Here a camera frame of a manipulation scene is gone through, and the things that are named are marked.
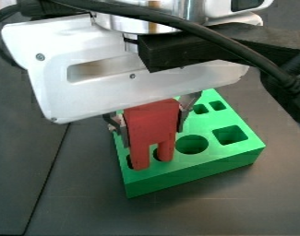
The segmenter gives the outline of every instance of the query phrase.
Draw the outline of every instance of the green block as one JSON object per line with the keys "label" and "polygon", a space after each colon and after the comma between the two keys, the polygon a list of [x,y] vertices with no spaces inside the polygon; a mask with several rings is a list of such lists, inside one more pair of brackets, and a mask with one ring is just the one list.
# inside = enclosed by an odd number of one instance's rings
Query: green block
{"label": "green block", "polygon": [[157,145],[152,145],[151,167],[132,170],[129,148],[124,147],[117,133],[115,138],[129,198],[250,165],[266,147],[215,89],[203,92],[188,116],[171,162],[156,159]]}

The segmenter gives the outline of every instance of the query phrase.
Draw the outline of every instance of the black cable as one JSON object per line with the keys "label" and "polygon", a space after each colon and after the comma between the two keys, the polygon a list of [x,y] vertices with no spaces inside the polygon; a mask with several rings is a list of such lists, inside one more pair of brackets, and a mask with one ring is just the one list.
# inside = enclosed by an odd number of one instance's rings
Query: black cable
{"label": "black cable", "polygon": [[117,1],[105,0],[50,0],[61,5],[70,6],[78,9],[101,12],[105,14],[117,15],[127,18],[141,19],[153,23],[167,25],[179,30],[187,31],[201,39],[211,41],[223,49],[234,53],[236,56],[247,60],[264,73],[271,75],[279,85],[296,96],[300,94],[300,79],[286,73],[278,65],[266,58],[262,54],[251,50],[242,43],[224,35],[215,32],[212,29],[199,25],[197,23],[183,18],[171,16],[169,14],[157,11],[157,9],[144,6],[123,4]]}
{"label": "black cable", "polygon": [[[21,11],[21,8],[18,5],[7,6],[3,9],[0,9],[0,23],[20,11]],[[0,57],[10,65],[18,66],[13,58],[2,50],[2,45],[0,45]]]}

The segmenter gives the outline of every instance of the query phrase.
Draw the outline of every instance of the red block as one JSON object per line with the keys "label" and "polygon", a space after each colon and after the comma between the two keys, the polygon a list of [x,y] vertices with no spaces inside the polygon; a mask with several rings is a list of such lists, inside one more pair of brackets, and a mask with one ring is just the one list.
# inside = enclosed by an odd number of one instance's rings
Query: red block
{"label": "red block", "polygon": [[161,161],[173,159],[179,112],[180,103],[173,99],[125,110],[135,170],[151,166],[152,144],[159,144],[157,156]]}

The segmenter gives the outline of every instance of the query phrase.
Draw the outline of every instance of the rectangular hole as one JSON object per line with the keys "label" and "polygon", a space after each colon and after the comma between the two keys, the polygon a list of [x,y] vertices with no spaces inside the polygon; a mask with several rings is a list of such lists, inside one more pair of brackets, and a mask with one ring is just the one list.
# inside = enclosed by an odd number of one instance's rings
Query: rectangular hole
{"label": "rectangular hole", "polygon": [[248,136],[238,125],[214,130],[214,135],[223,146],[239,143],[248,139]]}
{"label": "rectangular hole", "polygon": [[211,102],[211,105],[212,105],[215,111],[223,111],[223,110],[227,109],[226,104],[224,104],[223,101],[220,101],[220,100],[212,101],[212,102]]}
{"label": "rectangular hole", "polygon": [[205,107],[204,104],[195,105],[195,113],[196,114],[205,114],[208,112],[210,112],[210,110],[208,110],[208,108]]}

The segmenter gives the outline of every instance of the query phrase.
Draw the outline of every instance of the hole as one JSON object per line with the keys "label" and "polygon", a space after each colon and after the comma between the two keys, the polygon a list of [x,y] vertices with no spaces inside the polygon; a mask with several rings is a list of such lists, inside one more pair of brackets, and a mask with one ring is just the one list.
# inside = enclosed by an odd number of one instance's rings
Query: hole
{"label": "hole", "polygon": [[208,112],[210,112],[210,110],[208,110],[208,108],[205,107],[204,104],[195,105],[195,113],[196,114],[205,114]]}
{"label": "hole", "polygon": [[203,152],[210,146],[210,142],[203,136],[184,136],[176,142],[176,149],[187,155]]}
{"label": "hole", "polygon": [[127,163],[128,163],[129,168],[133,170],[133,169],[135,169],[135,166],[133,166],[131,154],[127,156]]}
{"label": "hole", "polygon": [[215,111],[223,111],[227,109],[227,106],[224,105],[223,101],[220,101],[220,100],[212,101],[211,105],[212,105]]}
{"label": "hole", "polygon": [[157,148],[153,150],[153,157],[156,158],[156,160],[161,161],[161,160],[159,159],[159,155],[157,155]]}
{"label": "hole", "polygon": [[214,130],[214,134],[220,144],[224,146],[248,139],[248,136],[238,125],[216,129]]}

